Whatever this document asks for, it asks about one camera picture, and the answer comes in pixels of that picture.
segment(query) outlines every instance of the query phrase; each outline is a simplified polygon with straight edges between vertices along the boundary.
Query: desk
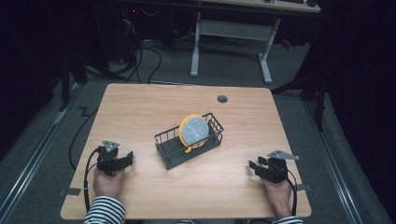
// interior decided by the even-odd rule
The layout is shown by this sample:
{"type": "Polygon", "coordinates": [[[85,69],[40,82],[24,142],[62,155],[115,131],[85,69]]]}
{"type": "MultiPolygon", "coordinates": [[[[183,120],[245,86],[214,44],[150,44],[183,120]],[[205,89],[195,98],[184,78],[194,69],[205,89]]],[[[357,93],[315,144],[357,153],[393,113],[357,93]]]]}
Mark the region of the desk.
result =
{"type": "MultiPolygon", "coordinates": [[[[295,4],[283,1],[271,1],[265,3],[262,0],[202,0],[199,1],[204,3],[216,3],[235,5],[242,7],[260,7],[260,8],[271,8],[275,10],[291,10],[299,12],[320,12],[320,7],[310,7],[304,2],[303,4],[295,4]]],[[[263,52],[259,54],[259,62],[262,68],[262,75],[264,82],[267,84],[272,83],[270,71],[268,69],[267,57],[270,52],[271,46],[276,36],[277,27],[280,23],[280,19],[275,19],[272,26],[253,25],[245,23],[227,22],[227,21],[212,21],[212,20],[201,20],[201,13],[197,13],[197,21],[195,26],[195,45],[192,53],[191,62],[191,76],[198,76],[199,67],[199,41],[201,35],[217,35],[233,38],[245,38],[253,40],[266,41],[263,52]]]]}
{"type": "MultiPolygon", "coordinates": [[[[248,161],[277,149],[290,153],[271,92],[264,88],[110,84],[82,152],[71,188],[82,189],[91,152],[102,140],[120,143],[119,157],[134,152],[120,199],[127,219],[273,217],[260,178],[248,161]],[[225,95],[227,103],[218,102],[225,95]],[[213,113],[224,128],[221,145],[166,170],[154,135],[189,114],[213,113]]],[[[301,183],[294,161],[289,169],[301,183]]],[[[89,175],[90,199],[92,173],[89,175]]],[[[67,195],[61,215],[83,219],[83,193],[67,195]]],[[[298,192],[297,216],[311,213],[298,192]]]]}

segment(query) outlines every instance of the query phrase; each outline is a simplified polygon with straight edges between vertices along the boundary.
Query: person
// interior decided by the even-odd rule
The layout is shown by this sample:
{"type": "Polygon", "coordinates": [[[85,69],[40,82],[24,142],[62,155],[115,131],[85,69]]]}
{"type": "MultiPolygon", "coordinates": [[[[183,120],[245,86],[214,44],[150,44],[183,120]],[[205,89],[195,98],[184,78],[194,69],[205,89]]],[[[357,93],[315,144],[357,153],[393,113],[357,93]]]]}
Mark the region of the person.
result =
{"type": "MultiPolygon", "coordinates": [[[[93,190],[96,198],[93,200],[90,211],[85,217],[85,224],[108,223],[121,224],[125,216],[125,207],[118,198],[121,192],[122,179],[125,170],[120,170],[114,176],[106,175],[98,169],[93,173],[93,190]]],[[[274,208],[278,221],[273,224],[300,224],[303,221],[291,215],[289,199],[291,185],[285,179],[278,184],[262,179],[268,200],[274,208]]],[[[186,220],[181,223],[191,223],[194,220],[186,220]]]]}
{"type": "Polygon", "coordinates": [[[273,224],[297,224],[303,223],[299,217],[291,215],[289,207],[289,199],[291,195],[291,185],[287,179],[284,179],[278,184],[262,178],[262,184],[267,190],[268,201],[274,208],[276,218],[278,221],[273,224]]]}
{"type": "Polygon", "coordinates": [[[96,198],[90,211],[85,216],[85,224],[108,223],[121,224],[125,216],[125,207],[119,199],[122,179],[125,170],[122,169],[114,176],[95,169],[93,171],[93,190],[96,198]]]}

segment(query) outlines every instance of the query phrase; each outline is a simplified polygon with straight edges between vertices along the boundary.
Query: gray floor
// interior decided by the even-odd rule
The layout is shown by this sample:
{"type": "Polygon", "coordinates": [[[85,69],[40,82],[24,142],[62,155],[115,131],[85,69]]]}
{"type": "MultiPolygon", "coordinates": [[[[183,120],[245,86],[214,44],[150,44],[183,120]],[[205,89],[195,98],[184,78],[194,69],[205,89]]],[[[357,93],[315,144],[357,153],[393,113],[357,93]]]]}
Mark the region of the gray floor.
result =
{"type": "MultiPolygon", "coordinates": [[[[263,82],[257,53],[263,47],[262,42],[218,43],[207,41],[202,45],[200,71],[198,77],[190,77],[191,50],[190,42],[178,42],[172,48],[161,44],[153,49],[162,55],[162,63],[151,78],[153,84],[161,82],[176,82],[193,85],[242,86],[263,87],[274,89],[294,79],[298,67],[309,46],[296,47],[286,50],[282,46],[274,45],[268,57],[273,84],[263,82]]],[[[154,42],[146,42],[145,47],[154,46],[154,42]]],[[[139,67],[140,79],[145,82],[149,74],[160,61],[159,56],[143,50],[142,64],[139,67]]],[[[70,105],[59,129],[53,135],[45,151],[45,157],[37,170],[31,170],[34,177],[28,180],[26,189],[21,189],[20,198],[16,199],[16,206],[9,207],[8,223],[82,223],[82,221],[63,220],[60,211],[64,201],[61,189],[67,189],[73,177],[67,153],[78,128],[87,117],[82,116],[82,109],[86,107],[90,114],[100,104],[106,85],[119,82],[106,77],[90,76],[90,81],[83,87],[70,105]]],[[[131,83],[137,83],[136,75],[131,83]]],[[[29,127],[22,134],[19,141],[8,155],[1,161],[0,168],[0,202],[7,200],[8,194],[24,174],[23,169],[33,158],[35,149],[39,146],[46,130],[57,116],[61,106],[60,85],[54,89],[55,97],[44,106],[32,119],[29,127]]],[[[339,192],[334,186],[329,166],[321,149],[316,127],[312,124],[307,108],[313,103],[300,101],[298,91],[287,91],[275,95],[276,106],[290,142],[291,150],[301,159],[297,161],[298,169],[305,184],[311,186],[307,192],[312,207],[312,215],[305,217],[305,223],[351,223],[348,212],[340,200],[339,192]]],[[[92,126],[90,119],[82,128],[72,147],[72,158],[77,164],[79,155],[84,147],[86,138],[92,126]]],[[[332,111],[329,97],[326,98],[326,110],[323,116],[324,136],[334,159],[337,161],[350,195],[355,202],[361,217],[361,223],[391,223],[382,205],[378,202],[369,182],[351,152],[343,135],[336,116],[332,111]]],[[[233,223],[227,219],[206,219],[201,223],[233,223]]],[[[151,220],[149,223],[175,223],[174,220],[151,220]]]]}

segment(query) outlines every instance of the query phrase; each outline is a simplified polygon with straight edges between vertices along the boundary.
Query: metal bracket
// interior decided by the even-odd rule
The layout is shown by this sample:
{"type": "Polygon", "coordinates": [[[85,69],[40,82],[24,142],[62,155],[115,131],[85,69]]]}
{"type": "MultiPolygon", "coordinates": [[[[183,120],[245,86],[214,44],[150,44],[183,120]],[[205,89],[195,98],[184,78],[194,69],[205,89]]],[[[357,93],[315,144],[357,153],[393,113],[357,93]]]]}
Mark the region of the metal bracket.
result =
{"type": "Polygon", "coordinates": [[[116,149],[117,147],[120,146],[119,143],[110,142],[110,141],[107,141],[107,140],[103,140],[102,143],[103,143],[103,146],[106,149],[106,152],[111,152],[112,150],[114,150],[114,149],[116,149]]]}
{"type": "Polygon", "coordinates": [[[279,160],[294,160],[294,161],[297,161],[297,160],[300,159],[298,156],[293,156],[293,155],[291,155],[289,153],[286,153],[284,151],[281,151],[281,150],[277,150],[277,151],[268,153],[267,156],[268,157],[272,157],[274,159],[279,159],[279,160]]]}
{"type": "Polygon", "coordinates": [[[76,195],[78,196],[79,193],[81,192],[81,189],[73,189],[73,188],[69,188],[69,189],[60,189],[58,192],[58,195],[60,196],[64,196],[64,195],[76,195]]]}
{"type": "Polygon", "coordinates": [[[296,190],[297,191],[305,190],[305,192],[307,192],[307,191],[309,191],[311,189],[312,189],[311,185],[309,185],[309,184],[299,184],[299,185],[296,186],[296,190]]]}

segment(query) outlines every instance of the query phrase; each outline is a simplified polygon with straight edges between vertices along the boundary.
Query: wooden table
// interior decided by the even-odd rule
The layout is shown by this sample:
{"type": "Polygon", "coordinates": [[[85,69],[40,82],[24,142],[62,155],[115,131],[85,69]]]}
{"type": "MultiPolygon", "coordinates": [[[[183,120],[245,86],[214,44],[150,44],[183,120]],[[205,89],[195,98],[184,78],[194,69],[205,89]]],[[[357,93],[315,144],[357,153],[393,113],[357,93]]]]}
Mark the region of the wooden table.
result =
{"type": "MultiPolygon", "coordinates": [[[[120,143],[119,157],[131,150],[121,201],[127,219],[273,217],[260,178],[248,161],[281,149],[290,153],[271,92],[264,88],[110,84],[78,163],[71,188],[82,189],[91,152],[102,140],[120,143]],[[225,95],[227,103],[218,102],[225,95]],[[190,114],[213,113],[224,128],[221,145],[166,170],[154,135],[176,127],[190,114]]],[[[294,161],[289,169],[297,182],[294,161]]],[[[91,201],[92,173],[89,175],[91,201]]],[[[83,219],[83,193],[67,195],[61,215],[83,219]]],[[[298,192],[297,216],[311,213],[298,192]]]]}

